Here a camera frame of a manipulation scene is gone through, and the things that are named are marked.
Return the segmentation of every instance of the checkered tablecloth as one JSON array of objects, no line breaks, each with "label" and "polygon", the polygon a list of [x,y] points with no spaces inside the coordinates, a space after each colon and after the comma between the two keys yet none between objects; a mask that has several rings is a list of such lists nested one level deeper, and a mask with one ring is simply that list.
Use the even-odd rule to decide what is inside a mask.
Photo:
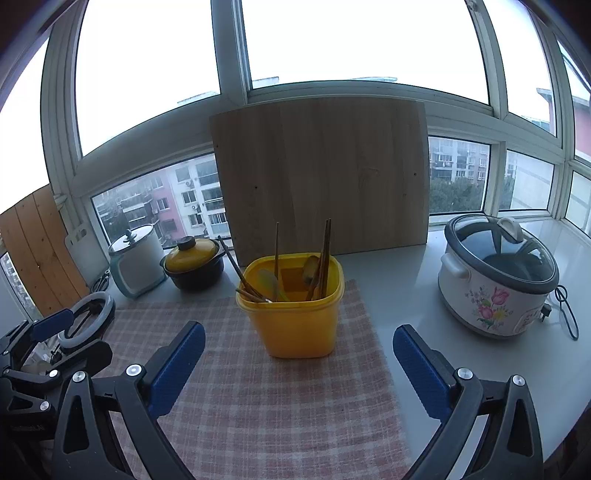
[{"label": "checkered tablecloth", "polygon": [[[397,479],[409,467],[392,379],[354,281],[333,353],[270,357],[234,298],[136,303],[105,335],[105,374],[145,362],[188,320],[207,343],[171,413],[158,419],[197,479]],[[149,478],[121,416],[113,423],[137,478]]]}]

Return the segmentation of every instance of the chopsticks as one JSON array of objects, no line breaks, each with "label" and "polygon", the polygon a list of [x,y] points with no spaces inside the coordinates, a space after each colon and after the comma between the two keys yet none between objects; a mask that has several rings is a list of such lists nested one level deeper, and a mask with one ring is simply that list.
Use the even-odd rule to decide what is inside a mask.
[{"label": "chopsticks", "polygon": [[312,300],[314,297],[314,290],[318,285],[318,300],[326,297],[326,287],[328,278],[328,269],[330,263],[330,230],[332,226],[332,219],[328,219],[324,223],[324,238],[322,240],[322,252],[320,254],[320,260],[316,265],[316,271],[312,282],[308,287],[308,295],[306,295],[306,301]]},{"label": "chopsticks", "polygon": [[[279,222],[275,224],[275,278],[277,285],[279,285]],[[273,301],[277,301],[279,296],[279,288],[273,289]]]},{"label": "chopsticks", "polygon": [[240,295],[242,295],[243,297],[247,298],[250,301],[253,301],[254,303],[272,303],[272,301],[269,299],[266,299],[266,300],[260,299],[259,297],[255,297],[253,294],[248,293],[247,291],[242,290],[241,288],[237,288],[236,291]]},{"label": "chopsticks", "polygon": [[246,281],[246,279],[244,278],[244,275],[242,275],[240,268],[238,267],[238,265],[236,265],[236,262],[234,261],[233,257],[231,256],[230,251],[226,247],[226,244],[223,242],[221,235],[217,236],[217,241],[222,244],[223,250],[226,252],[226,255],[230,259],[230,263],[234,267],[234,270],[236,270],[238,278],[240,278],[240,281],[242,282],[242,285],[244,285],[244,289],[246,290],[246,292],[249,293],[250,295],[253,295],[254,297],[258,297],[261,301],[267,301],[267,302],[270,301],[261,292],[259,292],[255,287],[253,287],[252,285],[250,285]]}]

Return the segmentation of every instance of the wooden wall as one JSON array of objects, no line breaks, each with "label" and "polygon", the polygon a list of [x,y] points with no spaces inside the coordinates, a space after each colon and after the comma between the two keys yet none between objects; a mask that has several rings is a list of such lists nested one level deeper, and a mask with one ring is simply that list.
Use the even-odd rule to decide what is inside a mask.
[{"label": "wooden wall", "polygon": [[67,232],[49,185],[0,215],[0,235],[43,316],[71,308],[89,294],[64,244]]},{"label": "wooden wall", "polygon": [[318,252],[424,244],[428,140],[424,105],[326,97],[249,106],[210,118],[226,216],[240,265]]}]

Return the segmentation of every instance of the tree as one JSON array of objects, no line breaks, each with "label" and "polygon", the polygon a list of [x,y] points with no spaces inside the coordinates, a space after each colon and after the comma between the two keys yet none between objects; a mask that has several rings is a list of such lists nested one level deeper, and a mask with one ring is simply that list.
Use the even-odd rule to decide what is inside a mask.
[{"label": "tree", "polygon": [[513,190],[515,189],[515,179],[511,176],[505,177],[503,181],[503,190],[501,193],[501,202],[499,210],[509,210],[511,208],[511,200],[513,199]]},{"label": "tree", "polygon": [[429,213],[473,212],[481,210],[484,180],[459,177],[455,181],[431,179]]}]

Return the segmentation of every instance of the white canister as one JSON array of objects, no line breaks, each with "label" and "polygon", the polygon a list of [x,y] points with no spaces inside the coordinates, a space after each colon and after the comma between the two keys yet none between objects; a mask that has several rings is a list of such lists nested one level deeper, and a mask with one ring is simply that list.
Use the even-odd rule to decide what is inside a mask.
[{"label": "white canister", "polygon": [[164,250],[152,225],[144,225],[119,237],[109,247],[111,276],[123,295],[139,297],[166,280],[160,267]]},{"label": "white canister", "polygon": [[558,284],[558,265],[510,218],[462,215],[445,228],[439,289],[454,316],[487,336],[524,332]]}]

